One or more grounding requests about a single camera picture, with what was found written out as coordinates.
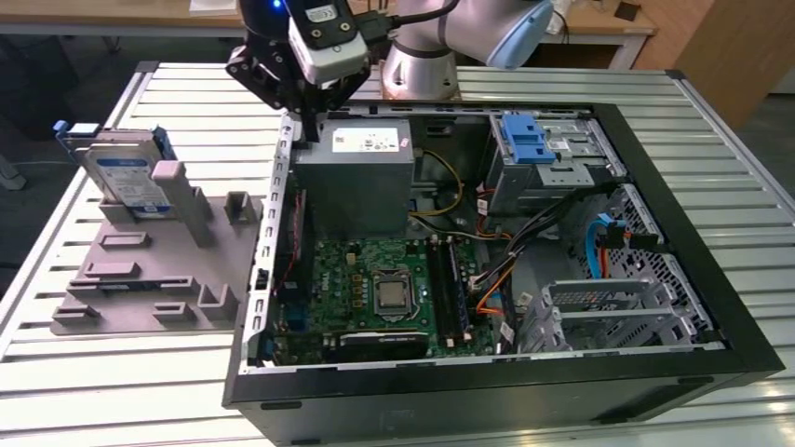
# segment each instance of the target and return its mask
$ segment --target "table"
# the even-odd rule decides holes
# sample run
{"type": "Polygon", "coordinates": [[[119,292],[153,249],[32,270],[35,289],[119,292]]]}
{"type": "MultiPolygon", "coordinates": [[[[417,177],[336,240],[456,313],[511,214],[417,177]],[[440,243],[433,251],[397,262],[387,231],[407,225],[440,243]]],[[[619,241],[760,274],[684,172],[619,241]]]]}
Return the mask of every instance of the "table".
{"type": "MultiPolygon", "coordinates": [[[[367,9],[365,0],[352,1],[355,11],[367,9]]],[[[4,0],[0,5],[0,34],[244,36],[239,16],[192,17],[188,4],[189,0],[4,0]]],[[[658,31],[658,27],[643,13],[635,21],[615,18],[612,12],[618,5],[619,0],[606,0],[606,12],[602,12],[590,0],[580,0],[571,7],[567,18],[570,42],[619,47],[610,68],[628,70],[646,38],[658,31]]],[[[543,42],[559,44],[562,35],[547,34],[543,42]]]]}
{"type": "MultiPolygon", "coordinates": [[[[375,69],[359,98],[380,97],[377,75],[375,69]]],[[[464,101],[619,105],[787,370],[644,424],[491,434],[447,445],[791,445],[795,203],[743,143],[688,83],[663,72],[472,67],[460,68],[459,79],[464,101]]],[[[159,123],[169,129],[191,182],[207,195],[248,190],[268,196],[279,122],[280,114],[227,77],[223,64],[161,63],[133,75],[107,125],[159,123]]],[[[100,226],[99,200],[80,170],[0,302],[0,437],[24,446],[260,446],[257,430],[220,406],[229,332],[49,333],[63,289],[100,226]]]]}

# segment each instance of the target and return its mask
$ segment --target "blue cable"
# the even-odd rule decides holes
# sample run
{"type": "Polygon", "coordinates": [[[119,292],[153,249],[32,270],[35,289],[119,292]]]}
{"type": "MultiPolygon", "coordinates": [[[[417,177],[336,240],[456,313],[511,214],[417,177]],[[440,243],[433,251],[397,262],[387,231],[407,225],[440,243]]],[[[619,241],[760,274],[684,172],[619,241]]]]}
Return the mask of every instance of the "blue cable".
{"type": "Polygon", "coordinates": [[[596,215],[596,220],[590,223],[586,231],[586,259],[587,268],[591,271],[594,279],[602,278],[602,267],[596,259],[596,232],[599,228],[607,228],[610,224],[616,223],[618,226],[626,226],[624,221],[615,221],[604,212],[596,215]]]}

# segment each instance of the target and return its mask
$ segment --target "label sticker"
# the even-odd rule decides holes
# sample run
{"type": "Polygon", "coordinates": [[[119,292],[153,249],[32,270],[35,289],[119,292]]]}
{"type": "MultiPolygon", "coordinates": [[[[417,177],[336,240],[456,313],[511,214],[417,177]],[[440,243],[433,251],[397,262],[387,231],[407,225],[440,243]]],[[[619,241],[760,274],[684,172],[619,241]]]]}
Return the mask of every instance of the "label sticker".
{"type": "Polygon", "coordinates": [[[397,129],[335,129],[332,152],[400,152],[397,129]]]}
{"type": "Polygon", "coordinates": [[[513,342],[513,329],[511,329],[511,326],[508,326],[508,323],[504,321],[501,322],[501,326],[499,326],[499,333],[501,333],[501,336],[505,337],[508,343],[513,342]]]}
{"type": "Polygon", "coordinates": [[[307,19],[313,23],[321,23],[336,19],[335,5],[325,5],[324,7],[313,7],[307,9],[307,19]]]}
{"type": "Polygon", "coordinates": [[[488,202],[481,198],[477,199],[477,214],[488,216],[488,202]]]}
{"type": "Polygon", "coordinates": [[[147,160],[101,158],[97,166],[113,194],[133,212],[157,214],[172,208],[163,190],[152,180],[147,160]]]}
{"type": "Polygon", "coordinates": [[[549,149],[556,150],[556,151],[568,151],[570,150],[570,144],[567,143],[566,140],[547,142],[547,146],[549,147],[549,149]]]}

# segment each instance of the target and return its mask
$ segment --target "slatted table surface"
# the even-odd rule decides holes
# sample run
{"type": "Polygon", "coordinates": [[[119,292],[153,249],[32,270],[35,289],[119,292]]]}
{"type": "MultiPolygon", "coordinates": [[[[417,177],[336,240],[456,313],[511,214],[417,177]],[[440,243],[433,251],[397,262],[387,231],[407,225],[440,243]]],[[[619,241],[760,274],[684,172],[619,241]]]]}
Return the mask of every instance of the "slatted table surface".
{"type": "MultiPolygon", "coordinates": [[[[640,425],[503,433],[447,445],[795,443],[792,204],[687,83],[659,72],[465,68],[460,90],[464,100],[619,105],[787,370],[640,425]]],[[[377,81],[357,95],[379,98],[377,81]]],[[[120,128],[163,126],[191,182],[208,196],[267,194],[279,122],[280,114],[227,77],[223,65],[172,63],[135,75],[108,121],[120,128]]],[[[220,406],[229,332],[49,333],[67,281],[100,227],[99,200],[80,171],[0,303],[0,442],[267,445],[220,406]]]]}

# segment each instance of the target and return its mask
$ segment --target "background wall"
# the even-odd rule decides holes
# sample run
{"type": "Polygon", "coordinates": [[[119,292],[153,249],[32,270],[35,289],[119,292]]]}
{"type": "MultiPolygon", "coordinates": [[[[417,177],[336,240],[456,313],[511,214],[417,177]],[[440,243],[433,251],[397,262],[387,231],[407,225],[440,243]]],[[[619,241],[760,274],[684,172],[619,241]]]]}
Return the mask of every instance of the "background wall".
{"type": "Polygon", "coordinates": [[[676,68],[730,126],[795,66],[795,0],[642,0],[659,26],[635,68],[676,68]]]}

